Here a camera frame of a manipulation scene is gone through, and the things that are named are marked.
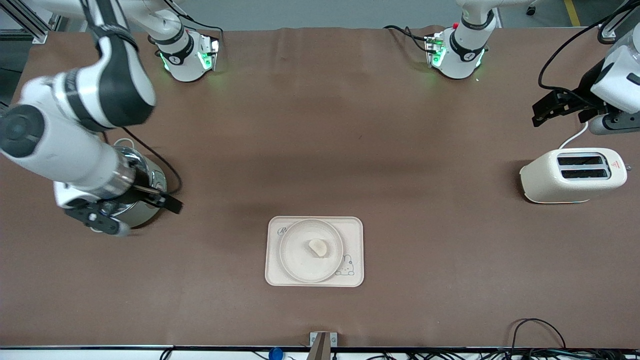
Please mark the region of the round cream plate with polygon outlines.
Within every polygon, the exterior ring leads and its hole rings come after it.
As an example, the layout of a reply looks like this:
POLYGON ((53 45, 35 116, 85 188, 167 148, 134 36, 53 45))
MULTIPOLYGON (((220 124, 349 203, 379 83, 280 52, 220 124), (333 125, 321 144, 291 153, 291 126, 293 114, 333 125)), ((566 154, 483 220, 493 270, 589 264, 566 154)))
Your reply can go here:
POLYGON ((320 283, 336 273, 343 261, 345 245, 339 231, 321 219, 302 219, 290 225, 279 242, 279 261, 294 280, 320 283), (329 246, 325 258, 308 247, 311 239, 323 239, 329 246))

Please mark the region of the pale steamed bun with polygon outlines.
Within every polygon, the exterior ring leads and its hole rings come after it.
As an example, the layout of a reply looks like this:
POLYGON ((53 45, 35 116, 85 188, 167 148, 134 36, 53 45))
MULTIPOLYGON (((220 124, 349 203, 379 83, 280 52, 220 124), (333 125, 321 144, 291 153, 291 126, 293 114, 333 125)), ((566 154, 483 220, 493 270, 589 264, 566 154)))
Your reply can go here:
POLYGON ((317 258, 326 258, 329 253, 329 245, 324 239, 314 238, 311 239, 307 246, 313 253, 313 255, 317 258))

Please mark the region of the arm base connector block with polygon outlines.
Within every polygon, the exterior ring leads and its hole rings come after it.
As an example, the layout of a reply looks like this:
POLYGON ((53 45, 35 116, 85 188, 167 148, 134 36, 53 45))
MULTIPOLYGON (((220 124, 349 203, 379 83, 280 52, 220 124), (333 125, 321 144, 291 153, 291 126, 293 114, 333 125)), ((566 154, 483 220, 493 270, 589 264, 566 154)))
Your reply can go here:
POLYGON ((199 35, 198 59, 204 71, 212 71, 217 63, 220 50, 220 39, 215 37, 199 35))
POLYGON ((445 57, 447 48, 445 46, 445 32, 435 32, 423 37, 423 43, 426 50, 427 65, 430 68, 439 68, 445 57))

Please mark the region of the cream rabbit print tray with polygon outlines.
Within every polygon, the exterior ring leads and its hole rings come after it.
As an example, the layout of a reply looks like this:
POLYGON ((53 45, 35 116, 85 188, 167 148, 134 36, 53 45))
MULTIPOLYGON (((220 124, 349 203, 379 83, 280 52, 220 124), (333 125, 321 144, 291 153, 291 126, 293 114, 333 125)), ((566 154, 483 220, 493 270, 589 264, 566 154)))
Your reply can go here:
POLYGON ((364 226, 352 216, 275 216, 269 222, 265 255, 265 280, 276 287, 355 288, 364 282, 364 226), (279 247, 288 227, 304 219, 318 219, 331 224, 343 240, 342 264, 329 279, 307 284, 295 280, 281 264, 279 247))

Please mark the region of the silver electric cooking pot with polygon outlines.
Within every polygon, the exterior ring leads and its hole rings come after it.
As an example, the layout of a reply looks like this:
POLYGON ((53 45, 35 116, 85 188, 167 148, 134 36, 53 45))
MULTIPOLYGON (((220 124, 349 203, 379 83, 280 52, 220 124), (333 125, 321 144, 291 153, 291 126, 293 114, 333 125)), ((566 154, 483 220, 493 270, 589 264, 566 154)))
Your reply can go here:
MULTIPOLYGON (((128 146, 137 150, 134 141, 128 137, 118 139, 114 142, 114 145, 128 146)), ((149 185, 160 191, 166 191, 167 178, 164 171, 153 160, 146 158, 148 159, 149 167, 149 172, 146 173, 149 185)), ((160 210, 144 202, 117 203, 117 205, 114 212, 112 212, 112 216, 127 223, 131 228, 137 228, 148 223, 160 210)))

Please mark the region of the glass pot lid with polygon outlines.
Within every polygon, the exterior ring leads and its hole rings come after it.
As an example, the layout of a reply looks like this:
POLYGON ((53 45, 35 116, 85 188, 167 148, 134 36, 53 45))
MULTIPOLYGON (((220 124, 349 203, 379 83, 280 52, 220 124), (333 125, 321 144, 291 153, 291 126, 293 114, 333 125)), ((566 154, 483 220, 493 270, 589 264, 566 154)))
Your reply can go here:
POLYGON ((113 148, 122 153, 130 166, 133 166, 144 173, 149 172, 148 159, 138 150, 125 145, 114 145, 113 148))

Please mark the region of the cream two-slot toaster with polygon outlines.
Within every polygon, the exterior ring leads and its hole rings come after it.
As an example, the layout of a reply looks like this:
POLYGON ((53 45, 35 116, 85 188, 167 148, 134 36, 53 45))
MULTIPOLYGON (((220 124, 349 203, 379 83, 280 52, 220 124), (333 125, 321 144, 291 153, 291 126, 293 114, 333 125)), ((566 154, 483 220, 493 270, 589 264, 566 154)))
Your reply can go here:
POLYGON ((627 167, 621 155, 609 148, 559 148, 523 166, 519 181, 530 202, 579 204, 624 185, 627 167))

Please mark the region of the brown table mat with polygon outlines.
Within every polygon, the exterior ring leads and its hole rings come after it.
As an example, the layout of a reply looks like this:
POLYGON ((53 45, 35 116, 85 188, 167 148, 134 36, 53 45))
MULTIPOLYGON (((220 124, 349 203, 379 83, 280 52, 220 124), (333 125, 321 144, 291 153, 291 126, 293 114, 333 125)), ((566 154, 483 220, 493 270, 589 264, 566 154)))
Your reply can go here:
POLYGON ((167 75, 137 35, 157 108, 132 131, 178 170, 181 214, 128 237, 55 205, 0 156, 0 346, 502 347, 521 319, 569 347, 640 347, 640 134, 592 136, 627 182, 529 203, 519 171, 579 130, 532 126, 540 69, 571 28, 502 28, 472 78, 425 68, 397 32, 227 32, 227 71, 167 75), (357 287, 265 280, 270 220, 356 217, 357 287))

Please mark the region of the aluminium frame profile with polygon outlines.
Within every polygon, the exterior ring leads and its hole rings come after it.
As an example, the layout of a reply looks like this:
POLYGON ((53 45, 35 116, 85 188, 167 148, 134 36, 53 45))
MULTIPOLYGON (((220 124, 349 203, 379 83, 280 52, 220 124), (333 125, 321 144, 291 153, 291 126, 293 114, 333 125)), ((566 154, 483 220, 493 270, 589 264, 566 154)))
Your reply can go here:
POLYGON ((601 44, 614 44, 617 41, 617 28, 640 7, 640 0, 624 0, 617 9, 598 26, 597 39, 601 44))
POLYGON ((65 18, 37 0, 0 0, 0 42, 45 44, 50 32, 61 30, 65 18))

